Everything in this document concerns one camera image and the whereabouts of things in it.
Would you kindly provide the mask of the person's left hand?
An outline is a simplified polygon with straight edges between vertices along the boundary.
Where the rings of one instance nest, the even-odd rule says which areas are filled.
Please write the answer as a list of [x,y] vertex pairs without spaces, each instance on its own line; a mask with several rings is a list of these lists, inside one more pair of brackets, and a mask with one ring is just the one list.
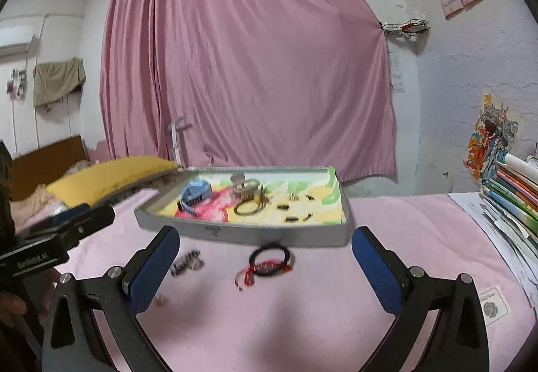
[[23,299],[9,292],[0,293],[0,319],[4,325],[12,327],[14,318],[26,312],[27,304]]

